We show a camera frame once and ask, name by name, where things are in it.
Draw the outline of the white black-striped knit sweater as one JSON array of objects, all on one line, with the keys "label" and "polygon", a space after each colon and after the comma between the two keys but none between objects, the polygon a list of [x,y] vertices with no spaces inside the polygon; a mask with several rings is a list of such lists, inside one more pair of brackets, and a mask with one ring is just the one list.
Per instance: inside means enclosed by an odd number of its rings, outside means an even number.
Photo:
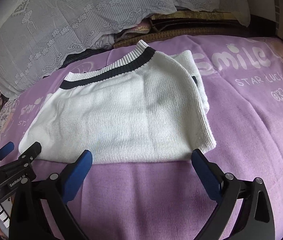
[{"label": "white black-striped knit sweater", "polygon": [[34,142],[40,158],[95,164],[189,159],[216,147],[208,98],[192,52],[169,56],[139,41],[99,70],[68,73],[34,118],[18,150]]}]

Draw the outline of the dark clothes pile under lace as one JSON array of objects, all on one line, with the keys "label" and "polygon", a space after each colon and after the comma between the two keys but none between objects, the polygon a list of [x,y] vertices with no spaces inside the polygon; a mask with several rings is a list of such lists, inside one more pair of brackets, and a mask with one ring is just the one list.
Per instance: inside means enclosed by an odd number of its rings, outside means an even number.
[{"label": "dark clothes pile under lace", "polygon": [[59,69],[65,68],[73,62],[89,58],[93,55],[97,55],[97,54],[103,53],[105,51],[106,50],[104,50],[104,49],[86,49],[82,53],[70,54],[66,57],[66,59],[64,60],[63,64],[60,66]]}]

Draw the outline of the white lace cover cloth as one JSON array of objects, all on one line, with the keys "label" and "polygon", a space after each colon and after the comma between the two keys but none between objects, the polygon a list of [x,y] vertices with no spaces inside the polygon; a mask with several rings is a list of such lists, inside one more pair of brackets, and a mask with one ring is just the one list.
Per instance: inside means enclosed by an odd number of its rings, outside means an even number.
[{"label": "white lace cover cloth", "polygon": [[250,23],[247,0],[0,0],[0,92],[14,98],[68,55],[109,47],[144,18],[182,8],[230,12]]}]

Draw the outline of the purple smile print blanket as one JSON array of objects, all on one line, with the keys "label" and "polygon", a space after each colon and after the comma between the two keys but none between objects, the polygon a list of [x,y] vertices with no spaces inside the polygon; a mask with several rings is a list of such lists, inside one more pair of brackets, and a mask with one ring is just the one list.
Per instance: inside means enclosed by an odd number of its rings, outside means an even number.
[{"label": "purple smile print blanket", "polygon": [[[151,46],[192,52],[217,142],[206,157],[239,179],[264,180],[283,238],[283,43],[184,35]],[[188,161],[94,165],[69,203],[90,239],[193,239],[214,206]]]}]

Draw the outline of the woven bamboo mat edge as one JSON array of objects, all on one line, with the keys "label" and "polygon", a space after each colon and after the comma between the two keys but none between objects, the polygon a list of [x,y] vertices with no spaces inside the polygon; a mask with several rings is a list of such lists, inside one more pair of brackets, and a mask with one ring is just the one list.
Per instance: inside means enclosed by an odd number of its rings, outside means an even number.
[{"label": "woven bamboo mat edge", "polygon": [[168,15],[154,14],[143,19],[137,26],[115,35],[113,47],[131,46],[140,39],[152,42],[184,34],[224,34],[227,28],[233,29],[238,23],[235,16],[229,12],[179,10]]}]

